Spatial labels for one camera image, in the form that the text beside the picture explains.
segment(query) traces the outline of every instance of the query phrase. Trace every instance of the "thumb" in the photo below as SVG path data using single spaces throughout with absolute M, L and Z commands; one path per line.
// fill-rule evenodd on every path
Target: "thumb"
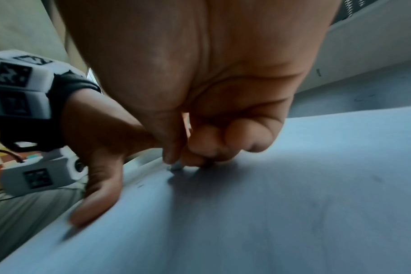
M 120 197 L 123 187 L 123 155 L 100 150 L 88 161 L 88 183 L 82 203 L 70 216 L 76 227 L 88 225 L 108 211 Z
M 163 148 L 163 161 L 173 164 L 187 143 L 183 115 L 179 110 L 135 113 L 141 124 L 153 134 Z

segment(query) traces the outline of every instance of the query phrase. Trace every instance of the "cable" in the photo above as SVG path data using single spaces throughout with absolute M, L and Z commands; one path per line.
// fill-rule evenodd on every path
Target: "cable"
M 13 153 L 13 152 L 8 151 L 8 150 L 3 150 L 3 149 L 0 149 L 0 152 L 1 152 L 1 153 L 8 154 L 8 155 L 11 155 L 11 156 L 16 160 L 16 162 L 18 162 L 18 163 L 23 163 L 23 162 L 24 162 L 24 160 L 22 159 L 22 157 L 20 157 L 20 155 L 18 155 L 18 154 L 16 154 L 16 153 Z

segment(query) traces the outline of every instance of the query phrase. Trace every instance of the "human hand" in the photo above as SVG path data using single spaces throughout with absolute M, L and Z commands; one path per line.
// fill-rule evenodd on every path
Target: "human hand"
M 340 2 L 58 0 L 105 91 L 193 166 L 273 143 Z
M 88 166 L 84 200 L 70 217 L 73 225 L 81 227 L 117 202 L 124 159 L 157 147 L 157 142 L 120 104 L 91 89 L 79 90 L 68 99 L 61 131 L 66 144 Z

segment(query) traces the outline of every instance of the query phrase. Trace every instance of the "skin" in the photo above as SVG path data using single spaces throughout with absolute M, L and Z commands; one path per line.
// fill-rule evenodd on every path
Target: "skin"
M 162 145 L 164 161 L 203 166 L 274 142 L 340 2 L 57 3 L 105 91 Z

